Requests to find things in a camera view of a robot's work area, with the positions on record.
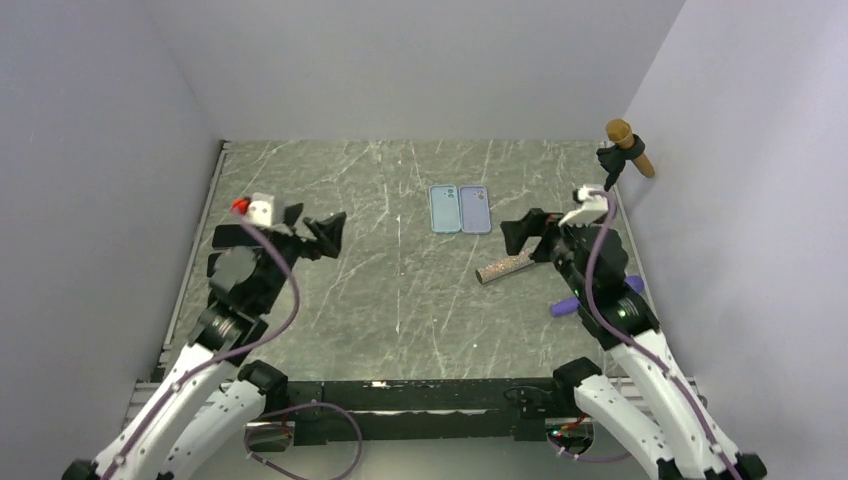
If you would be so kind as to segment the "lilac phone case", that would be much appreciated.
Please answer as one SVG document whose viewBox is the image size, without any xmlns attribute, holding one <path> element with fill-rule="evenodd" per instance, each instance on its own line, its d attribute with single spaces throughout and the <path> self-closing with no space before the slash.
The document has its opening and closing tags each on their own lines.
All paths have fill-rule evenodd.
<svg viewBox="0 0 848 480">
<path fill-rule="evenodd" d="M 485 186 L 466 185 L 459 188 L 461 231 L 484 235 L 491 232 L 489 195 Z"/>
</svg>

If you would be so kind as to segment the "black phone purple frame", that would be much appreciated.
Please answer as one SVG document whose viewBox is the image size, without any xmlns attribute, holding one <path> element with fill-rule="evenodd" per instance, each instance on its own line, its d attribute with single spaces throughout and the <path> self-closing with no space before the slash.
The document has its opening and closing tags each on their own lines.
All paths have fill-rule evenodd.
<svg viewBox="0 0 848 480">
<path fill-rule="evenodd" d="M 241 225 L 222 224 L 215 227 L 211 246 L 213 250 L 225 250 L 239 246 L 254 248 L 260 244 Z"/>
</svg>

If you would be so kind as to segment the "light blue phone case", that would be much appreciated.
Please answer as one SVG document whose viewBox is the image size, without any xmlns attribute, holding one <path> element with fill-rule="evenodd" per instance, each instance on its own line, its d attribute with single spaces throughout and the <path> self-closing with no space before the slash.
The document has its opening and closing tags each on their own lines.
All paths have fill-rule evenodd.
<svg viewBox="0 0 848 480">
<path fill-rule="evenodd" d="M 452 184 L 433 185 L 428 191 L 431 230 L 437 234 L 461 231 L 461 208 L 457 187 Z"/>
</svg>

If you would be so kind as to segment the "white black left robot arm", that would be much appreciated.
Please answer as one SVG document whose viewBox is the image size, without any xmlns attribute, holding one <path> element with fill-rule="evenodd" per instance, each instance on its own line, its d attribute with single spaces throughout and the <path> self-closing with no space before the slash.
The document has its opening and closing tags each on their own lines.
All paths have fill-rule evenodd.
<svg viewBox="0 0 848 480">
<path fill-rule="evenodd" d="M 292 269 L 301 259 L 337 258 L 347 216 L 303 219 L 302 204 L 255 193 L 230 208 L 241 238 L 215 256 L 207 307 L 162 383 L 140 412 L 95 459 L 73 461 L 65 479 L 188 479 L 248 422 L 286 409 L 288 378 L 262 362 L 256 348 L 280 335 L 264 317 L 284 286 L 300 298 Z"/>
</svg>

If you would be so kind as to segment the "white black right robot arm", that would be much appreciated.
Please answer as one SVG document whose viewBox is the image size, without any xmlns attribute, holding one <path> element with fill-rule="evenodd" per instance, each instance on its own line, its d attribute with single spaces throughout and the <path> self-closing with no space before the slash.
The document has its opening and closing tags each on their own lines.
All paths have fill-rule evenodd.
<svg viewBox="0 0 848 480">
<path fill-rule="evenodd" d="M 500 225 L 508 254 L 527 240 L 530 255 L 549 263 L 575 294 L 584 329 L 632 380 L 642 412 L 609 377 L 582 357 L 554 371 L 553 406 L 580 411 L 606 429 L 652 479 L 763 479 L 768 470 L 723 432 L 677 364 L 647 301 L 626 281 L 627 252 L 608 223 L 568 225 L 559 213 L 530 209 Z"/>
</svg>

